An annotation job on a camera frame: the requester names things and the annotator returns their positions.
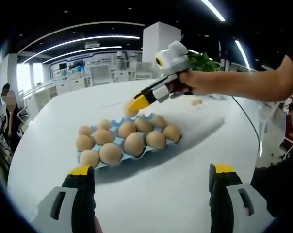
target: ceiling light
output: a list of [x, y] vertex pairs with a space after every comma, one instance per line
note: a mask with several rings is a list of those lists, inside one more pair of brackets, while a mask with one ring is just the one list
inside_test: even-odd
[[74, 52], [69, 52], [69, 53], [66, 53], [66, 54], [62, 54], [62, 55], [57, 56], [57, 57], [53, 57], [51, 59], [48, 59], [47, 61], [42, 62], [42, 64], [44, 64], [46, 62], [49, 62], [49, 61], [52, 61], [52, 60], [55, 60], [55, 59], [58, 59], [60, 57], [68, 56], [68, 55], [75, 54], [75, 53], [78, 53], [78, 52], [86, 52], [86, 51], [91, 51], [91, 50], [104, 50], [104, 49], [121, 49], [121, 48], [122, 48], [122, 46], [107, 46], [107, 47], [99, 47], [99, 48], [78, 50], [78, 51], [74, 51]]
[[193, 53], [199, 54], [199, 52], [196, 52], [194, 50], [189, 50], [189, 52], [193, 52]]
[[128, 36], [128, 35], [102, 35], [102, 36], [92, 36], [92, 37], [86, 37], [86, 38], [71, 40], [71, 41], [67, 41], [67, 42], [61, 43], [59, 45], [52, 46], [52, 47], [50, 47], [50, 48], [48, 48], [46, 50], [40, 51], [40, 52], [36, 53], [35, 55], [27, 58], [25, 61], [23, 61], [23, 63], [29, 61], [30, 59], [36, 57], [37, 55], [40, 55], [40, 54], [42, 54], [42, 53], [44, 53], [46, 51], [52, 50], [52, 49], [57, 48], [57, 47], [62, 46], [62, 45], [67, 45], [67, 44], [71, 44], [71, 43], [78, 42], [78, 41], [83, 41], [83, 40], [102, 39], [102, 38], [140, 39], [140, 37], [137, 37], [137, 36]]
[[238, 40], [235, 40], [235, 43], [237, 45], [237, 47], [239, 48], [239, 51], [240, 53], [242, 54], [243, 58], [244, 58], [244, 62], [245, 62], [245, 65], [247, 66], [248, 69], [250, 69], [250, 65], [249, 65], [249, 62], [248, 62], [248, 59], [244, 53], [244, 49], [242, 47], [242, 45], [240, 44], [240, 42]]
[[223, 16], [218, 12], [218, 10], [208, 1], [208, 0], [201, 0], [214, 14], [218, 17], [221, 22], [225, 22]]

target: table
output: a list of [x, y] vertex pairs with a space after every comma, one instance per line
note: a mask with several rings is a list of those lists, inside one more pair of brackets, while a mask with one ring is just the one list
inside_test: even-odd
[[[32, 121], [13, 157], [8, 192], [32, 221], [37, 205], [78, 166], [75, 139], [80, 125], [121, 119], [123, 103], [152, 80], [111, 83], [53, 98]], [[210, 232], [209, 165], [232, 165], [250, 182], [258, 140], [240, 107], [229, 97], [218, 101], [184, 96], [155, 103], [155, 112], [181, 126], [177, 147], [95, 172], [96, 216], [105, 233]], [[259, 130], [256, 102], [237, 98]]]

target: ceiling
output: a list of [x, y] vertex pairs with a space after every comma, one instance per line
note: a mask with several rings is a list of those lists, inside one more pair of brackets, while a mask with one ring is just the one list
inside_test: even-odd
[[[251, 68], [257, 70], [262, 70], [262, 64], [276, 68], [286, 52], [289, 25], [286, 15], [289, 14], [283, 2], [276, 5], [263, 0], [209, 0], [225, 18], [225, 22], [220, 22], [200, 0], [171, 0], [169, 4], [159, 0], [137, 2], [17, 5], [6, 12], [7, 22], [0, 26], [0, 31], [8, 37], [8, 52], [17, 53], [33, 41], [65, 27], [90, 22], [131, 22], [144, 26], [101, 23], [74, 27], [40, 39], [24, 51], [34, 54], [66, 41], [100, 35], [138, 36], [139, 40], [109, 38], [99, 39], [98, 42], [100, 46], [141, 50], [143, 29], [161, 21], [182, 30], [182, 42], [187, 48], [206, 52], [214, 60], [219, 60], [219, 41], [222, 56], [245, 65], [234, 42], [239, 40]], [[85, 41], [82, 41], [57, 47], [43, 53], [45, 57], [33, 58], [31, 62], [43, 62], [49, 57], [82, 50], [84, 44]], [[19, 56], [18, 61], [23, 62], [31, 53]]]

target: green plant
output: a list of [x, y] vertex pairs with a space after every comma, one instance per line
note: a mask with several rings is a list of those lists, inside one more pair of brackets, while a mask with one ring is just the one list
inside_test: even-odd
[[191, 53], [188, 55], [188, 57], [191, 63], [190, 70], [209, 72], [218, 71], [220, 69], [220, 65], [217, 62], [211, 61], [206, 53]]

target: cable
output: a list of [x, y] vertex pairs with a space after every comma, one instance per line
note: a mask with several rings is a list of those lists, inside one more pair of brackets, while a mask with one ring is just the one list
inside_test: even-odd
[[245, 116], [248, 118], [250, 124], [252, 125], [253, 129], [254, 129], [254, 132], [255, 134], [257, 135], [257, 138], [258, 138], [258, 143], [259, 143], [259, 148], [258, 148], [258, 152], [260, 151], [260, 137], [259, 137], [259, 134], [256, 130], [256, 128], [254, 127], [252, 121], [250, 120], [250, 117], [248, 116], [248, 114], [245, 112], [245, 110], [243, 109], [243, 107], [238, 103], [238, 101], [232, 96], [233, 100], [235, 100], [235, 102], [238, 104], [238, 106], [242, 109], [242, 111], [244, 112]]

